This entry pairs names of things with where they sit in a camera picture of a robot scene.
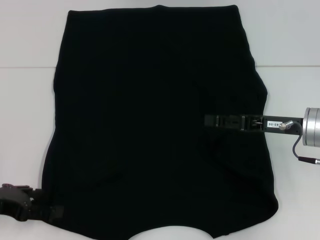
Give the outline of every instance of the silver cylinder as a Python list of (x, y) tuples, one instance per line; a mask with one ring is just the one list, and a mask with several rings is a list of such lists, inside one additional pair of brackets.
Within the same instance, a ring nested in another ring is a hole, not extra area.
[(302, 143), (305, 146), (320, 147), (320, 109), (308, 107), (303, 119)]

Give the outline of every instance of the robotic arm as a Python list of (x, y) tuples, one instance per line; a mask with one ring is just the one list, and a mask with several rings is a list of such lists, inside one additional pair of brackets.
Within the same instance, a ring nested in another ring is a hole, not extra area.
[(304, 118), (263, 115), (205, 115), (204, 125), (209, 128), (298, 135), (292, 151), (299, 161), (320, 165), (320, 159), (298, 156), (296, 145), (302, 137), (304, 146), (320, 147), (320, 108), (305, 110)]

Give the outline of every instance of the white surface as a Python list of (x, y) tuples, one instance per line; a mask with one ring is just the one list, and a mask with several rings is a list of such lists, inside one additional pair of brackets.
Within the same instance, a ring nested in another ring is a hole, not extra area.
[(69, 10), (233, 4), (257, 65), (320, 65), (316, 0), (0, 0), (0, 67), (55, 67)]
[[(237, 4), (257, 65), (320, 65), (318, 1), (297, 0), (0, 0), (0, 183), (38, 188), (54, 130), (52, 81), (68, 10)], [(268, 90), (265, 115), (303, 117), (320, 107), (320, 67), (258, 67)], [(222, 240), (320, 239), (320, 167), (298, 162), (296, 136), (266, 134), (279, 210), (270, 220)], [(320, 148), (298, 145), (320, 157)], [(84, 240), (40, 221), (0, 215), (0, 239)], [(164, 227), (134, 240), (209, 240), (203, 231)]]

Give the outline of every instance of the metal bracket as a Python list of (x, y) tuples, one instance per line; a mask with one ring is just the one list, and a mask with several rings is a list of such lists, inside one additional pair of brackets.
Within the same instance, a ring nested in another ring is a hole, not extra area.
[(290, 134), (300, 135), (301, 130), (293, 125), (288, 129), (281, 130), (279, 124), (288, 121), (297, 121), (303, 124), (303, 118), (296, 117), (281, 117), (281, 116), (264, 116), (264, 115), (205, 115), (204, 126), (238, 130), (250, 133), (277, 133), (277, 134)]

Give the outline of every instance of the black garment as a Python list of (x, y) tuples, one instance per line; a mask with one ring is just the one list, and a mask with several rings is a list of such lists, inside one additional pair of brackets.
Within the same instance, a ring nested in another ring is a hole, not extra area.
[(42, 188), (99, 240), (163, 226), (212, 237), (278, 209), (263, 133), (204, 127), (258, 114), (267, 90), (238, 8), (70, 11), (54, 77), (55, 133)]

